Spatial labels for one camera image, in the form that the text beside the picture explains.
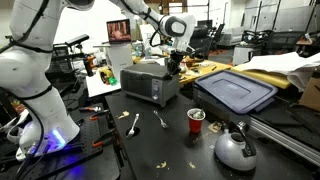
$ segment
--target screen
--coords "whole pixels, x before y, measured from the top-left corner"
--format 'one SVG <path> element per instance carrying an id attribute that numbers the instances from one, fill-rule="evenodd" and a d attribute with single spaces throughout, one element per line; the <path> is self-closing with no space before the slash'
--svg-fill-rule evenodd
<path id="1" fill-rule="evenodd" d="M 131 42 L 129 19 L 107 22 L 109 43 Z"/>

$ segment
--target red cup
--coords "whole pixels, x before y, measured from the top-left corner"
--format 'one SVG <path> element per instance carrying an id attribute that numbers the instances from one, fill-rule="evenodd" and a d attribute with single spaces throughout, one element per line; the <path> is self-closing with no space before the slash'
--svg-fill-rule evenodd
<path id="1" fill-rule="evenodd" d="M 203 112 L 203 117 L 201 119 L 194 118 L 192 115 L 202 111 L 201 109 L 193 108 L 187 112 L 189 118 L 189 128 L 191 133 L 199 133 L 201 131 L 202 121 L 206 117 L 206 114 Z"/>

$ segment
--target cardboard box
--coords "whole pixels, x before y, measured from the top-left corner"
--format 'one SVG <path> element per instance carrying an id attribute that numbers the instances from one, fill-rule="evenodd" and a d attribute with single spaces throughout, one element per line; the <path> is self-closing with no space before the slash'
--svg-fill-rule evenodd
<path id="1" fill-rule="evenodd" d="M 299 104 L 320 111 L 320 69 L 313 72 Z"/>

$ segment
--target electric kettle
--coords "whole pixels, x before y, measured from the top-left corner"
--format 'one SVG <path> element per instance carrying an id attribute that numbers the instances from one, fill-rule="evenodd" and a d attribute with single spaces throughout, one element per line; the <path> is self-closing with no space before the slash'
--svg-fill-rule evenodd
<path id="1" fill-rule="evenodd" d="M 254 145 L 246 138 L 244 122 L 239 122 L 236 127 L 239 133 L 229 133 L 224 123 L 225 132 L 215 144 L 215 154 L 225 165 L 238 171 L 249 171 L 255 168 L 257 152 Z"/>

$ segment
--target computer monitor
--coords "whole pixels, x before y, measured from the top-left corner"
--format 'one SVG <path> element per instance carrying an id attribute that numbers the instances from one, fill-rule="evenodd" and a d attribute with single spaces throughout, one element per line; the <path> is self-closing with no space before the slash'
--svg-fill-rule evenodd
<path id="1" fill-rule="evenodd" d="M 110 44 L 131 42 L 129 19 L 108 21 L 107 29 Z"/>
<path id="2" fill-rule="evenodd" d="M 198 26 L 204 26 L 204 25 L 206 25 L 209 29 L 211 29 L 212 28 L 212 19 L 198 21 Z"/>

